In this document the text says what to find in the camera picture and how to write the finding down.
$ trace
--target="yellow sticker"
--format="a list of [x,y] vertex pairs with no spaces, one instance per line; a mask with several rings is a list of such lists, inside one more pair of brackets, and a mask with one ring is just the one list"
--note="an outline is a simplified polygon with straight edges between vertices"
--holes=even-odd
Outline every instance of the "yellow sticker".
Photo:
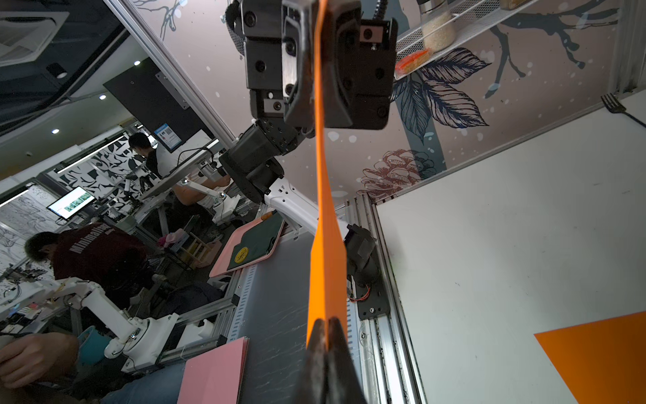
[[240,264],[242,261],[244,261],[245,258],[247,258],[247,254],[249,254],[249,248],[243,247],[238,253],[236,254],[236,258],[234,261],[236,264]]

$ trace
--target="glass jar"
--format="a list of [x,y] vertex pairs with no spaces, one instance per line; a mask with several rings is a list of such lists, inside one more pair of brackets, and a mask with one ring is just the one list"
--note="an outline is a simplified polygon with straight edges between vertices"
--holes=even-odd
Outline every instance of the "glass jar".
[[417,0],[422,19],[424,47],[438,52],[455,41],[455,27],[451,21],[453,14],[446,0]]

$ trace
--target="fork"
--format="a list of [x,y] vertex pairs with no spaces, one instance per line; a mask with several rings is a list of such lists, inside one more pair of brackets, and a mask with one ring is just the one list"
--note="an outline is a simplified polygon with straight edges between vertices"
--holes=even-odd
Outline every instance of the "fork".
[[628,116],[630,119],[634,120],[638,124],[640,124],[643,127],[646,127],[646,123],[643,123],[639,119],[635,118],[633,115],[630,115],[629,113],[626,112],[626,107],[624,107],[619,100],[617,100],[617,97],[615,97],[612,94],[604,94],[601,96],[601,100],[603,101],[603,104],[605,107],[608,109],[613,114],[624,114]]

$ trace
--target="pink paper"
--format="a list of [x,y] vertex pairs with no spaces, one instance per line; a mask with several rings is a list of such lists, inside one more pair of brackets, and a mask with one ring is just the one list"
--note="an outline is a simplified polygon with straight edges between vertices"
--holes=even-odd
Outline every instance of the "pink paper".
[[257,218],[256,220],[249,222],[244,226],[240,226],[239,228],[235,229],[235,231],[233,231],[231,237],[229,237],[229,241],[227,241],[227,245],[225,245],[222,249],[218,260],[215,262],[215,265],[213,266],[213,269],[209,274],[210,278],[221,275],[227,271],[227,268],[229,267],[229,263],[231,261],[231,255],[233,254],[233,249],[242,241],[242,236],[244,236],[244,233],[261,222],[262,219]]
[[189,359],[177,404],[236,404],[248,341],[239,338]]

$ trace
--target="green cloth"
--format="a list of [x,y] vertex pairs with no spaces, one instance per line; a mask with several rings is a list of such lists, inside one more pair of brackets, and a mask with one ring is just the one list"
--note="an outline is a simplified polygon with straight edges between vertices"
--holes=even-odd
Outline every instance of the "green cloth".
[[276,212],[269,219],[257,224],[244,233],[240,243],[233,248],[233,254],[231,254],[227,271],[269,254],[273,249],[274,243],[280,237],[283,221],[280,213]]

